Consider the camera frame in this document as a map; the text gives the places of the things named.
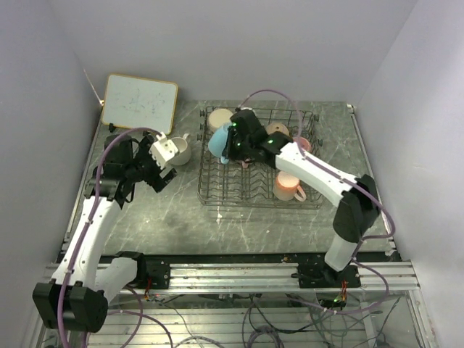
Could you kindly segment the large beige mug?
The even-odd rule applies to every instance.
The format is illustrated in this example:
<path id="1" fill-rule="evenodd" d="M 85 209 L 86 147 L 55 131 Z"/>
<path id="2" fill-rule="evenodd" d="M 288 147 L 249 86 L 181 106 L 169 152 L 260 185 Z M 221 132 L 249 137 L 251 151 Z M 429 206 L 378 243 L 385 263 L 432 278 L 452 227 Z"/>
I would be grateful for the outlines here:
<path id="1" fill-rule="evenodd" d="M 207 126 L 213 133 L 222 127 L 224 124 L 230 122 L 233 112 L 225 108 L 217 108 L 211 111 L 207 116 Z"/>

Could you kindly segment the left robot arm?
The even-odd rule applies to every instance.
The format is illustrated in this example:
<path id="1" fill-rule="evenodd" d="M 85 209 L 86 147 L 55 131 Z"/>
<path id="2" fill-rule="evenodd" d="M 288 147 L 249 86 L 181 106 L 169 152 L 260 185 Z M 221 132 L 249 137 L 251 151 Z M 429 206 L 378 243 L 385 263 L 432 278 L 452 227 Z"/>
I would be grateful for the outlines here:
<path id="1" fill-rule="evenodd" d="M 33 302 L 50 329 L 98 332 L 109 303 L 127 285 L 148 281 L 140 252 L 119 252 L 99 268 L 107 238 L 125 204 L 132 202 L 137 183 L 161 192 L 176 176 L 167 164 L 179 153 L 164 133 L 144 129 L 137 140 L 129 132 L 107 137 L 104 152 L 84 190 L 76 232 L 61 263 L 46 283 L 37 283 Z"/>

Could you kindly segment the salmon pink mug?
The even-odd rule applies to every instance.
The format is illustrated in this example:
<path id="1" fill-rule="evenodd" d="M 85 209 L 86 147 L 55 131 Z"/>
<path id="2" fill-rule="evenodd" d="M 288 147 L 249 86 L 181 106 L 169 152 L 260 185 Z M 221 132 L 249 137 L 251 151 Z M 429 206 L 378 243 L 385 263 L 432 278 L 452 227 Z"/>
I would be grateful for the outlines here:
<path id="1" fill-rule="evenodd" d="M 300 179 L 284 171 L 280 171 L 275 177 L 273 194 L 277 199 L 285 202 L 292 199 L 304 202 L 307 199 L 300 185 Z"/>

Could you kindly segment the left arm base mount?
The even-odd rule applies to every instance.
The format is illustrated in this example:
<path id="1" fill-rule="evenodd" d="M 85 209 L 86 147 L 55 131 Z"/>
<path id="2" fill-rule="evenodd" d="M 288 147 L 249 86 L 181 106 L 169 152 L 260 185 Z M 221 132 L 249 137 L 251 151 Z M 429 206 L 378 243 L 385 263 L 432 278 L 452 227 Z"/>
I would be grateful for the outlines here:
<path id="1" fill-rule="evenodd" d="M 141 255 L 137 258 L 135 285 L 140 289 L 168 289 L 170 265 L 161 259 Z"/>

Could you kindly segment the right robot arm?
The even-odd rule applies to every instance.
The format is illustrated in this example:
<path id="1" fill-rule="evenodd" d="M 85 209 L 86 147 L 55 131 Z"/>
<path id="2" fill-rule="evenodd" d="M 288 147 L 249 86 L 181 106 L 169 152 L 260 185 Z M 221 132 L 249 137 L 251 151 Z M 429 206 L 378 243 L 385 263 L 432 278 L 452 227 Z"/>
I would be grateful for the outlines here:
<path id="1" fill-rule="evenodd" d="M 327 198 L 336 207 L 335 236 L 319 276 L 330 287 L 344 280 L 344 269 L 359 249 L 365 232 L 380 214 L 372 177 L 357 178 L 330 166 L 279 130 L 268 133 L 250 108 L 236 109 L 230 120 L 213 133 L 208 149 L 223 164 L 230 161 L 266 164 L 294 176 Z"/>

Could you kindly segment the white speckled mug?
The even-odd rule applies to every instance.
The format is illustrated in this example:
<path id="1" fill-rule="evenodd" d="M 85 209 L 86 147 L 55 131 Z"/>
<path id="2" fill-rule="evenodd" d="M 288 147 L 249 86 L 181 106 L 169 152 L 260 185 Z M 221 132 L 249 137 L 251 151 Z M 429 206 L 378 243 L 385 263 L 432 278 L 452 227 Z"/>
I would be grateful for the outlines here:
<path id="1" fill-rule="evenodd" d="M 169 161 L 170 165 L 181 166 L 185 165 L 191 159 L 191 147 L 189 145 L 189 134 L 171 138 L 171 141 L 178 149 L 178 153 Z"/>

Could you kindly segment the blue mug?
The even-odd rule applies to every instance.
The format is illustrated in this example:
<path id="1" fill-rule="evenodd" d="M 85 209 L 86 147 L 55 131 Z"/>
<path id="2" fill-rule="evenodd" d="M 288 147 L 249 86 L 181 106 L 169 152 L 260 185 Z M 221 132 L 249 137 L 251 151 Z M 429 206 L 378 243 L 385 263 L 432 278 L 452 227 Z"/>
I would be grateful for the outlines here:
<path id="1" fill-rule="evenodd" d="M 229 163 L 229 159 L 223 156 L 223 150 L 226 147 L 228 138 L 228 129 L 232 125 L 231 122 L 221 125 L 211 136 L 208 142 L 208 149 L 212 156 L 218 158 L 223 165 Z"/>

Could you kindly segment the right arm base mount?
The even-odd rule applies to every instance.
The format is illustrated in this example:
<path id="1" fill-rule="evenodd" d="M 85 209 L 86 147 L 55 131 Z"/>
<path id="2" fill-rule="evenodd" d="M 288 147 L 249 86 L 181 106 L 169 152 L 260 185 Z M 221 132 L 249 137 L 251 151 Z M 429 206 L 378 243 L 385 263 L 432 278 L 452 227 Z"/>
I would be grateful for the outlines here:
<path id="1" fill-rule="evenodd" d="M 361 286 L 358 269 L 353 265 L 346 266 L 345 269 L 337 272 L 324 262 L 298 264 L 297 271 L 291 274 L 291 278 L 298 280 L 301 289 L 340 289 L 343 284 L 349 289 Z"/>

